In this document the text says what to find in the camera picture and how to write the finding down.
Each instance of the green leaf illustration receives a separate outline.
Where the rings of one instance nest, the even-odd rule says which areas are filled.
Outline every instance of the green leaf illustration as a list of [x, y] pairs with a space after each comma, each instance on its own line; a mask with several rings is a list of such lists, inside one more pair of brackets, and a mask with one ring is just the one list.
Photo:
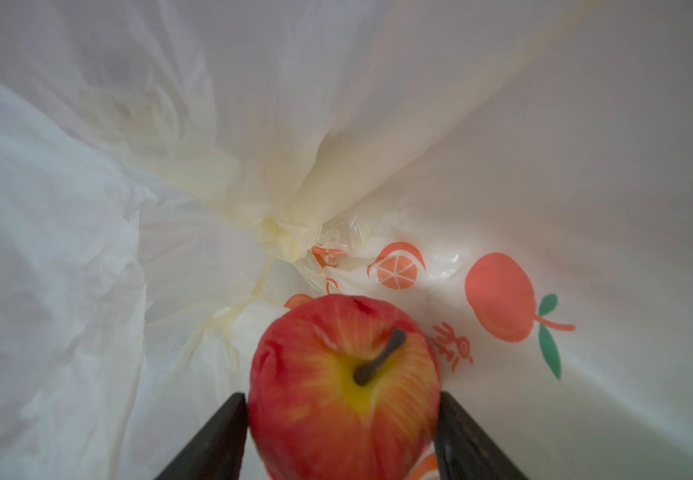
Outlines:
[[549, 333], [549, 329], [544, 325], [539, 323], [539, 346], [541, 346], [541, 353], [544, 355], [544, 360], [549, 368], [552, 369], [552, 373], [555, 374], [557, 379], [563, 374], [563, 367], [560, 365], [560, 352], [557, 351], [557, 344], [555, 339], [552, 338], [552, 333]]
[[552, 293], [542, 298], [541, 305], [539, 305], [539, 316], [548, 315], [555, 311], [555, 308], [557, 308], [557, 296]]

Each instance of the apple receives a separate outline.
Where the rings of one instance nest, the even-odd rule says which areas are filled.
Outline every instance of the apple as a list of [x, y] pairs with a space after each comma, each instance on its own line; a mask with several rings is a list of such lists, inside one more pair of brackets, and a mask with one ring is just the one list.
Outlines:
[[250, 433], [273, 480], [403, 480], [437, 427], [437, 359], [388, 302], [328, 295], [259, 341]]

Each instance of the orange slice illustration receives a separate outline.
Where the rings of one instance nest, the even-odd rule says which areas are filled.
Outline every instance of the orange slice illustration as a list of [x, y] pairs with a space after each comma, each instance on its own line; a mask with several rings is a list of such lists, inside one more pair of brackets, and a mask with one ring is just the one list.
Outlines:
[[368, 266], [376, 269], [379, 281], [392, 290], [405, 290], [416, 283], [419, 276], [418, 265], [426, 270], [427, 265], [419, 250], [406, 242], [395, 242], [384, 247], [376, 261]]
[[326, 292], [328, 295], [330, 295], [330, 293], [331, 293], [331, 292], [330, 292], [330, 286], [331, 286], [331, 285], [335, 286], [336, 288], [339, 288], [339, 284], [338, 284], [334, 279], [332, 279], [332, 278], [326, 278], [325, 281], [326, 281], [326, 283], [325, 283], [325, 292]]

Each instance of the orange printed fruit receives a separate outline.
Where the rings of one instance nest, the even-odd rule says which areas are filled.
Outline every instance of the orange printed fruit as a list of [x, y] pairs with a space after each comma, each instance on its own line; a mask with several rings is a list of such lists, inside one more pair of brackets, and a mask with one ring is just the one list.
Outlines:
[[305, 293], [298, 293], [296, 295], [293, 295], [291, 298], [288, 299], [287, 302], [285, 302], [285, 308], [296, 308], [299, 305], [303, 305], [304, 303], [308, 303], [311, 301], [311, 296]]
[[417, 264], [427, 269], [421, 252], [406, 242], [395, 242], [385, 246], [376, 261], [368, 266], [368, 276], [371, 276], [371, 269], [375, 269], [384, 286], [392, 290], [405, 290], [416, 283], [419, 276]]
[[437, 480], [439, 479], [439, 467], [437, 466], [437, 455], [434, 449], [419, 460], [413, 467], [405, 480]]
[[327, 295], [265, 331], [248, 420], [273, 480], [403, 480], [437, 427], [423, 331], [388, 302]]
[[536, 314], [531, 280], [504, 254], [488, 254], [477, 260], [467, 274], [464, 291], [483, 328], [505, 342], [526, 339], [534, 321], [555, 330], [575, 330], [572, 325], [550, 322]]

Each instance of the crumpled plastic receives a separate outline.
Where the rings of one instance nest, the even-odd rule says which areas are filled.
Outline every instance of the crumpled plastic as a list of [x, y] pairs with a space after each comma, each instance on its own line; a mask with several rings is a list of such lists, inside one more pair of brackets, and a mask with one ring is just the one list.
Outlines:
[[335, 292], [530, 478], [693, 477], [693, 4], [6, 3], [0, 477], [153, 478]]

